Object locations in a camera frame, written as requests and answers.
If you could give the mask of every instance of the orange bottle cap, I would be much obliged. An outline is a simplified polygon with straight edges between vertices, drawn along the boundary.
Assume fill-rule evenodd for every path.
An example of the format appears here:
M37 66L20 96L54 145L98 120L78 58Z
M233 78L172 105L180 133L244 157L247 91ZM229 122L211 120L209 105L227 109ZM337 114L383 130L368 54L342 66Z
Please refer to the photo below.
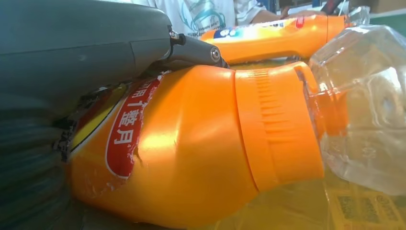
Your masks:
M318 140L304 95L303 62L236 72L236 97L248 163L260 191L324 175Z

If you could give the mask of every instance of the bottle label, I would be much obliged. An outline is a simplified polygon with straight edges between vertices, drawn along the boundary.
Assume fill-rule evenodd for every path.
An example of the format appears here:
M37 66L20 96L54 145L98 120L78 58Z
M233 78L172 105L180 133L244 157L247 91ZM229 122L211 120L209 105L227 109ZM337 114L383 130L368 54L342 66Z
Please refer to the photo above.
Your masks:
M143 111L160 81L147 81L134 89L124 100L115 118L107 141L106 165L109 171L128 178L133 170L133 153L138 146Z
M229 27L216 30L213 38L220 41L260 39L270 36L270 32L275 32L293 24L296 28L302 28L305 23L304 17L277 20L266 23L256 23L243 26Z
M54 144L61 151L62 161L69 162L88 141L98 138L104 145L105 167L114 176L126 179L131 174L142 127L143 111L149 103L162 76L142 83L120 85L87 96L78 109L62 121L65 131ZM111 123L107 139L99 129Z

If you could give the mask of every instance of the metal screw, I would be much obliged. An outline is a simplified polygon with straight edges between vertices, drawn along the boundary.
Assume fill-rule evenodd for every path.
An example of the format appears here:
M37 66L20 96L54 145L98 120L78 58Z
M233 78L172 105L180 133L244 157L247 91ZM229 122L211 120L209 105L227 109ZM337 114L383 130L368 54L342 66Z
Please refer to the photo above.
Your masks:
M179 34L178 34L177 32L175 32L175 31L173 31L173 30L169 31L169 36L170 36L172 39L175 39L175 40L178 40L178 39L179 39Z
M220 51L216 47L213 47L210 50L210 57L212 58L212 60L214 62L218 62L220 60L220 58L221 58Z

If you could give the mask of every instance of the orange plastic bottle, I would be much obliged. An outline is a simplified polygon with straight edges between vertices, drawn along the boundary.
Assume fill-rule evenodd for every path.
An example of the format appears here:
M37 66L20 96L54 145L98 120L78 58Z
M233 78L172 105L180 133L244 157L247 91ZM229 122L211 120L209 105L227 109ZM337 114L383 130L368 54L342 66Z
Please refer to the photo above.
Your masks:
M226 217L259 192L323 177L309 67L195 66L106 92L77 123L74 195L172 228Z
M345 16L315 15L206 32L229 64L289 56L311 57L348 24Z

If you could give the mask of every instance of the clear plastic bottle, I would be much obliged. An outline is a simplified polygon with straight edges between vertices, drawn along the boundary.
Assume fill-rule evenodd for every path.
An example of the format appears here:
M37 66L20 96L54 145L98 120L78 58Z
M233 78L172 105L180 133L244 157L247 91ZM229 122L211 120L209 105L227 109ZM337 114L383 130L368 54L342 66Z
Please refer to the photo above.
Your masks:
M406 38L348 28L310 60L308 90L324 162L339 177L406 194Z

